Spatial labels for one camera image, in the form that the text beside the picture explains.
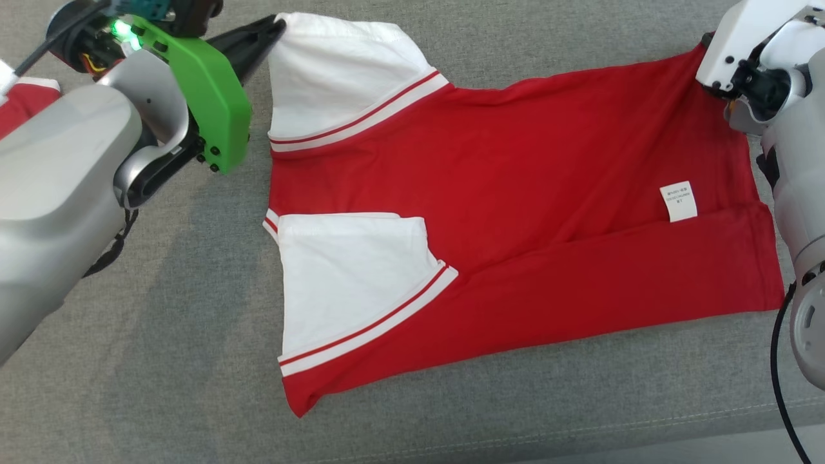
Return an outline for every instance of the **red stripe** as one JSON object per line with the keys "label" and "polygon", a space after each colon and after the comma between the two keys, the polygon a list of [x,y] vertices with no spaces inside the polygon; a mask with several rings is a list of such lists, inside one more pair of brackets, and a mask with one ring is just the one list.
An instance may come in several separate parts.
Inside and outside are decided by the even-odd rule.
{"label": "red stripe", "polygon": [[264,219],[264,220],[266,221],[266,223],[267,223],[267,224],[268,224],[268,225],[269,225],[269,226],[270,226],[270,227],[271,227],[271,228],[275,231],[275,233],[277,234],[277,233],[278,233],[278,226],[277,226],[277,225],[275,225],[275,223],[274,223],[274,222],[272,222],[271,220],[269,220],[269,218],[268,218],[268,217],[267,217],[266,219]]}
{"label": "red stripe", "polygon": [[399,306],[398,308],[395,308],[395,310],[393,310],[393,312],[391,312],[391,313],[387,314],[386,316],[382,317],[382,318],[381,318],[381,319],[379,319],[379,320],[376,320],[373,324],[370,324],[370,325],[366,326],[365,328],[363,328],[363,329],[361,329],[361,330],[359,330],[359,331],[355,332],[354,334],[347,335],[347,336],[346,336],[346,337],[344,337],[343,339],[339,339],[339,340],[336,340],[336,341],[334,341],[334,342],[331,342],[331,343],[328,343],[328,344],[326,344],[326,345],[323,345],[321,348],[316,348],[316,349],[314,349],[314,350],[312,350],[312,351],[308,351],[308,352],[306,352],[306,353],[299,354],[298,356],[293,357],[293,358],[291,358],[291,359],[287,359],[287,360],[285,360],[285,361],[282,361],[282,362],[280,362],[281,366],[285,366],[285,365],[289,364],[290,362],[295,362],[295,361],[298,361],[299,359],[304,359],[304,358],[305,358],[305,357],[307,357],[307,356],[312,356],[312,355],[314,355],[315,353],[321,353],[321,352],[322,352],[322,351],[324,351],[324,350],[327,350],[327,349],[330,349],[330,348],[332,348],[332,347],[334,347],[334,346],[340,345],[341,343],[344,343],[344,342],[346,342],[347,340],[352,340],[353,338],[357,337],[358,335],[361,335],[361,334],[363,334],[363,333],[365,333],[365,332],[368,332],[368,331],[370,331],[370,330],[374,329],[375,327],[377,327],[377,326],[381,325],[381,324],[382,324],[382,323],[384,323],[387,319],[389,319],[389,318],[393,317],[394,315],[396,315],[396,314],[397,314],[400,310],[402,310],[402,309],[406,308],[406,307],[407,307],[407,306],[409,306],[411,303],[413,303],[413,301],[415,301],[416,299],[418,299],[418,297],[420,297],[421,295],[423,295],[425,291],[429,290],[429,289],[430,289],[430,287],[431,287],[434,283],[436,283],[436,281],[438,280],[438,278],[439,278],[439,277],[441,277],[441,274],[443,274],[443,273],[444,273],[444,271],[446,271],[446,270],[447,270],[447,266],[445,265],[445,266],[444,266],[443,268],[441,268],[441,270],[440,270],[440,271],[436,274],[436,276],[435,276],[435,277],[433,277],[433,278],[432,278],[432,280],[430,280],[430,283],[428,283],[428,284],[427,284],[427,286],[425,286],[424,288],[422,288],[422,289],[421,289],[421,291],[420,291],[420,292],[416,293],[416,294],[415,294],[415,296],[413,296],[412,298],[410,298],[409,300],[407,300],[407,301],[406,301],[403,305]]}
{"label": "red stripe", "polygon": [[365,119],[367,119],[367,118],[369,118],[369,117],[373,116],[373,115],[374,115],[375,113],[377,113],[378,111],[383,110],[383,109],[384,109],[384,108],[386,108],[386,107],[387,107],[390,103],[395,102],[395,101],[396,101],[396,100],[398,100],[399,98],[401,98],[401,97],[403,97],[404,95],[406,95],[406,94],[410,93],[413,89],[415,89],[415,88],[417,88],[417,87],[421,86],[422,84],[424,84],[425,82],[427,82],[427,81],[429,81],[430,79],[434,78],[434,77],[435,77],[435,76],[437,76],[438,74],[439,74],[439,72],[438,72],[438,71],[434,71],[434,72],[433,72],[432,74],[430,74],[429,76],[427,76],[427,77],[423,78],[422,80],[420,80],[420,81],[418,81],[418,82],[414,83],[413,85],[411,85],[411,86],[409,86],[409,87],[405,88],[403,91],[401,91],[401,93],[399,93],[399,94],[398,94],[398,95],[396,95],[395,97],[390,98],[389,100],[387,100],[386,102],[384,102],[384,104],[383,104],[383,105],[381,105],[380,107],[375,108],[373,111],[370,111],[369,113],[367,113],[367,114],[363,115],[362,117],[360,117],[360,118],[356,119],[355,121],[353,121],[353,122],[351,122],[351,123],[349,123],[349,124],[347,124],[347,125],[343,125],[343,126],[341,126],[341,127],[337,128],[337,129],[330,130],[329,132],[324,132],[324,133],[323,133],[323,134],[321,134],[321,135],[314,135],[314,136],[309,137],[309,138],[306,138],[306,139],[300,139],[300,140],[271,140],[271,142],[272,142],[273,144],[299,144],[299,143],[301,143],[301,142],[309,142],[310,140],[318,140],[318,139],[322,139],[323,137],[327,137],[328,135],[336,134],[337,132],[341,132],[342,130],[349,129],[350,127],[353,127],[354,125],[359,124],[359,123],[363,122]]}

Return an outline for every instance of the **black screw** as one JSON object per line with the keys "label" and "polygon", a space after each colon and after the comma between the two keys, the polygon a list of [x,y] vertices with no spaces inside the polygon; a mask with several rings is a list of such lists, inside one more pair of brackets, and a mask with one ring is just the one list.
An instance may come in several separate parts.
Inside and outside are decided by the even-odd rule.
{"label": "black screw", "polygon": [[806,272],[804,276],[802,276],[802,285],[811,282],[817,275],[813,272]]}
{"label": "black screw", "polygon": [[713,32],[705,32],[705,34],[702,36],[702,41],[701,41],[701,44],[702,44],[705,48],[708,48],[708,47],[710,46],[710,42],[711,42],[713,39],[714,39],[714,33],[713,33]]}

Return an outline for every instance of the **red fabric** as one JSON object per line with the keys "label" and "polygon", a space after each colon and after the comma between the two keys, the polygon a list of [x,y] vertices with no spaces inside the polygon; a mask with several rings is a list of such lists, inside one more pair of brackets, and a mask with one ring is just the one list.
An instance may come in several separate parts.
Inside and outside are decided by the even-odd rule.
{"label": "red fabric", "polygon": [[35,84],[18,83],[0,105],[0,139],[60,98],[60,91]]}
{"label": "red fabric", "polygon": [[[278,215],[422,216],[460,273],[382,337],[287,376],[292,410],[484,354],[778,307],[771,214],[744,135],[694,80],[703,55],[450,85],[348,140],[273,153]],[[670,223],[659,188],[683,181],[699,215]]]}

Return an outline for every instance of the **green led light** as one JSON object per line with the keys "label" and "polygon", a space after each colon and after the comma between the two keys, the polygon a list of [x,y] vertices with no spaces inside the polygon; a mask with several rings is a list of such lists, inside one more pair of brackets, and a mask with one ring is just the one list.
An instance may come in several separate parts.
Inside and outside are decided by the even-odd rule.
{"label": "green led light", "polygon": [[126,24],[121,20],[117,20],[114,23],[112,23],[111,32],[118,39],[130,40],[132,37],[134,37],[134,33],[132,32],[132,26]]}

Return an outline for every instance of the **seam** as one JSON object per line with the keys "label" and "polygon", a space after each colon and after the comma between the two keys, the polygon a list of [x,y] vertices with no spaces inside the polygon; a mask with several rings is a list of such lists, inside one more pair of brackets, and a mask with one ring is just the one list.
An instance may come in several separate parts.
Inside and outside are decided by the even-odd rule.
{"label": "seam", "polygon": [[[813,405],[825,405],[825,395],[820,396],[812,396],[809,398],[802,398],[799,400],[792,400],[787,401],[785,404],[788,406],[789,409],[799,408],[803,406],[813,406]],[[757,408],[768,408],[764,410],[754,410]],[[682,416],[674,416],[670,418],[664,419],[650,419],[650,420],[643,420],[638,422],[628,422],[623,424],[608,424],[608,425],[601,425],[598,427],[585,427],[585,428],[569,428],[565,430],[557,430],[553,432],[541,432],[541,433],[532,433],[528,435],[520,435],[516,437],[509,437],[509,438],[494,438],[489,440],[478,440],[474,442],[465,442],[465,443],[457,443],[457,444],[450,444],[450,445],[437,445],[433,447],[419,447],[413,448],[403,451],[395,451],[395,452],[379,452],[373,454],[366,454],[361,456],[354,456],[354,457],[334,457],[330,459],[321,459],[316,461],[306,461],[303,464],[323,464],[327,462],[346,462],[346,461],[358,461],[358,462],[379,462],[379,461],[390,461],[390,460],[398,460],[398,459],[408,459],[411,457],[423,457],[423,456],[430,456],[434,454],[447,454],[451,452],[466,452],[466,451],[473,451],[473,450],[480,450],[480,449],[489,449],[494,447],[505,447],[505,446],[512,446],[517,444],[526,444],[526,443],[538,443],[538,442],[551,442],[551,441],[558,441],[569,437],[569,434],[575,433],[575,437],[586,437],[586,436],[593,436],[593,435],[600,435],[606,433],[618,433],[618,432],[629,432],[633,430],[643,430],[643,429],[650,429],[650,428],[661,428],[661,427],[670,427],[672,425],[682,425],[682,424],[693,424],[698,422],[706,422],[710,420],[717,420],[717,419],[726,419],[732,417],[740,417],[744,415],[750,414],[760,414],[769,411],[777,410],[776,403],[765,403],[762,405],[751,405],[751,406],[744,406],[742,408],[733,408],[730,410],[720,410],[720,411],[712,411],[708,413],[699,413],[699,414],[688,414]],[[736,414],[727,414],[718,417],[709,417],[715,414],[724,414],[736,412]]]}

